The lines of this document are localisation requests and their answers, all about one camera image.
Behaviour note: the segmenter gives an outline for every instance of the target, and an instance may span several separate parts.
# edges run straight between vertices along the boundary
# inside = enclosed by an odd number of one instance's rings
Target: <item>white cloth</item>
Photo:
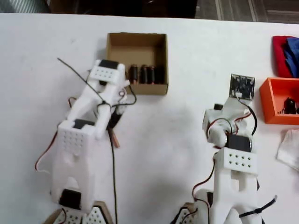
[[[299,171],[299,129],[287,131],[279,146],[277,159]]]

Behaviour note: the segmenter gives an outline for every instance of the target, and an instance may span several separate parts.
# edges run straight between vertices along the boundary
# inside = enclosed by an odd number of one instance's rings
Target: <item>perforated white plate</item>
[[[72,209],[64,209],[66,212],[66,221],[64,224],[80,224],[81,219],[84,213],[78,211],[78,210],[72,210]],[[64,212],[61,211],[57,219],[53,224],[59,224],[64,221]]]
[[[185,218],[184,222],[182,223],[183,218],[189,213],[190,213],[190,211],[188,209],[182,209],[181,213],[178,216],[176,224],[193,224],[194,219],[193,219],[192,215],[187,216]]]
[[[93,207],[92,211],[87,216],[83,215],[82,224],[106,224],[101,210],[98,207]]]

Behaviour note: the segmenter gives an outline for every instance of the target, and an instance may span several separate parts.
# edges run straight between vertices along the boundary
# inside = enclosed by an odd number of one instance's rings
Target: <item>small brown cardboard box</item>
[[[140,95],[165,95],[168,90],[168,61],[166,34],[110,33],[107,37],[107,59],[126,66],[132,64],[161,68],[158,76],[161,84],[131,84],[133,91]]]

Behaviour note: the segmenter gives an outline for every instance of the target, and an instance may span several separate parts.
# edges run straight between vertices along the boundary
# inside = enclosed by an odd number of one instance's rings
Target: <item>cardboard box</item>
[[[299,79],[267,78],[260,87],[265,123],[299,125],[299,114],[283,114],[286,99],[299,102]]]
[[[140,68],[146,64],[157,68],[161,84],[131,84],[135,94],[166,95],[168,90],[168,60],[166,34],[110,33],[107,37],[107,59]]]

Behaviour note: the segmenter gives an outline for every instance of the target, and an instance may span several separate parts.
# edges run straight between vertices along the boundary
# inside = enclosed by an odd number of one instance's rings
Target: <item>black cable tie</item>
[[[266,208],[273,205],[276,202],[276,200],[277,200],[277,195],[275,195],[275,197],[269,203],[264,205],[263,207],[254,209],[253,211],[248,211],[248,212],[245,212],[243,214],[240,214],[239,218],[243,218],[245,216],[249,216],[249,215],[253,215],[253,214],[260,214],[260,213],[262,213],[263,210],[265,210]]]

